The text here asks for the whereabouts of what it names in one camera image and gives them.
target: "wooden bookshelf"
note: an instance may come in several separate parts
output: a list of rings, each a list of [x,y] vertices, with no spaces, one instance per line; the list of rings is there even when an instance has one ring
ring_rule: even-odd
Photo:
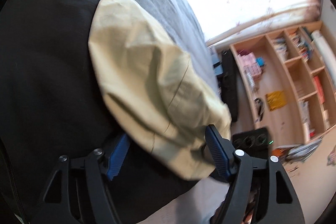
[[[332,127],[336,126],[336,90],[319,51],[303,27],[306,27],[309,32],[320,30],[325,39],[328,42],[331,41],[329,43],[332,44],[332,49],[336,54],[336,40],[320,21],[269,32],[231,45],[231,51],[246,89],[254,128],[268,127],[274,141],[273,148],[288,144],[309,143],[327,134]],[[307,62],[301,57],[298,48],[291,39],[293,33],[303,36],[314,49]],[[273,43],[276,38],[285,39],[288,51],[287,60],[283,60],[277,54]],[[256,91],[251,90],[245,70],[239,61],[238,54],[242,50],[253,52],[255,57],[262,57],[266,63],[265,72],[261,79],[256,81],[259,86]],[[314,82],[315,76],[319,77],[323,88],[325,97],[323,104],[319,100],[318,88]],[[284,91],[287,104],[270,111],[265,95],[277,90]],[[264,103],[264,114],[261,121],[255,105],[256,98],[262,99]],[[308,102],[310,125],[315,129],[313,138],[305,133],[302,124],[301,101]],[[324,110],[328,111],[330,127],[325,123]]]

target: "screw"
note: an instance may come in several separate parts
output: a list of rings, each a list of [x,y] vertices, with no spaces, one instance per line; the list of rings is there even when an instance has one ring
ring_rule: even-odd
[[[66,161],[68,159],[68,156],[67,155],[62,155],[62,156],[60,156],[59,158],[58,158],[58,160],[60,161],[60,162],[64,162],[64,161]]]
[[[271,161],[273,161],[273,162],[278,162],[279,161],[279,159],[278,159],[278,157],[276,157],[276,156],[271,156]]]
[[[241,156],[241,157],[245,155],[245,152],[243,150],[240,150],[240,149],[237,149],[235,151],[235,153],[236,153],[237,156]]]
[[[99,156],[101,154],[103,154],[103,150],[101,148],[97,148],[93,151],[93,153],[96,155],[96,156]]]

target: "book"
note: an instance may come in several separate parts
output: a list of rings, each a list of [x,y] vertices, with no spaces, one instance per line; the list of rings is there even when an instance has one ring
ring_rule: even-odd
[[[320,104],[324,104],[325,99],[324,99],[324,93],[323,93],[323,88],[320,82],[320,78],[318,76],[314,77],[314,82],[317,87],[317,94],[319,96]]]
[[[308,102],[301,101],[300,108],[302,113],[302,123],[307,123],[310,126],[309,105]]]

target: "blue gripper pad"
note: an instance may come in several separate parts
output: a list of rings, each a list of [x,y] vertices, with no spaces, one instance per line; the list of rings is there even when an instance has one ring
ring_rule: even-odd
[[[109,180],[112,180],[116,175],[119,174],[121,166],[123,165],[124,159],[126,157],[129,145],[130,141],[128,136],[126,134],[123,134],[109,158],[109,167],[106,172],[106,176]]]
[[[231,176],[229,158],[226,155],[219,138],[222,139],[218,131],[214,132],[210,126],[206,128],[205,141],[215,162],[216,170],[221,177],[229,180]]]

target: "shelf compartment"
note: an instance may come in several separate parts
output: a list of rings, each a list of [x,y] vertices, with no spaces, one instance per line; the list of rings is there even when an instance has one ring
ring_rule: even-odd
[[[314,45],[312,45],[310,37],[302,29],[302,27],[297,28],[293,33],[298,33],[314,49],[310,59],[307,61],[307,65],[308,65],[310,71],[314,71],[314,70],[324,66],[324,63],[321,60],[320,53],[317,51],[317,49],[314,47]]]
[[[312,92],[312,93],[309,93],[309,94],[307,94],[307,95],[305,95],[305,96],[303,96],[303,97],[300,97],[300,98],[298,99],[298,102],[303,101],[303,100],[306,100],[306,99],[308,99],[309,97],[312,97],[312,96],[315,95],[315,94],[317,94],[317,90],[314,91],[314,92]]]
[[[233,52],[240,52],[242,50],[252,51],[256,58],[262,57],[266,63],[265,72],[257,82],[259,89],[256,92],[252,92],[246,80],[244,69],[238,62],[246,92],[248,93],[248,97],[251,98],[249,101],[253,112],[256,112],[254,99],[259,97],[264,103],[263,119],[255,123],[255,128],[268,127],[274,140],[274,147],[303,143],[301,116],[297,97],[292,89],[290,75],[284,64],[280,61],[268,37],[259,36],[248,41],[239,42],[231,45],[231,49]],[[266,101],[266,94],[277,90],[285,92],[287,105],[270,111]]]
[[[315,129],[315,134],[312,138],[316,138],[321,136],[325,132],[324,127],[324,120],[321,111],[320,101],[318,95],[315,94],[311,97],[306,98],[303,100],[304,102],[308,102],[308,109],[309,109],[309,117],[310,117],[310,129]],[[309,132],[305,134],[305,143],[310,141]]]
[[[314,76],[318,75],[318,74],[319,74],[322,70],[324,70],[325,68],[326,68],[325,66],[320,67],[320,68],[318,68],[318,69],[316,69],[316,70],[311,71],[310,74],[312,75],[312,77],[314,77]]]
[[[292,43],[292,40],[290,39],[290,37],[288,36],[288,34],[286,32],[276,31],[276,32],[271,32],[267,35],[268,35],[269,39],[271,40],[271,44],[273,46],[275,46],[275,43],[274,43],[275,39],[283,38],[285,40],[285,44],[287,46],[287,52],[288,52],[287,60],[295,58],[295,57],[299,57],[299,52],[296,50],[294,44]]]
[[[328,71],[324,69],[320,71],[317,76],[320,79],[325,99],[323,109],[328,111],[330,127],[333,127],[336,125],[336,100],[333,87],[331,86],[330,75]]]
[[[287,69],[289,69],[290,67],[294,66],[295,64],[297,64],[298,62],[300,62],[301,60],[301,56],[297,56],[297,57],[294,57],[292,59],[288,59],[286,62],[285,62],[285,66],[287,67]]]
[[[293,80],[293,84],[299,98],[315,91],[313,80],[302,59],[288,68],[288,71]]]

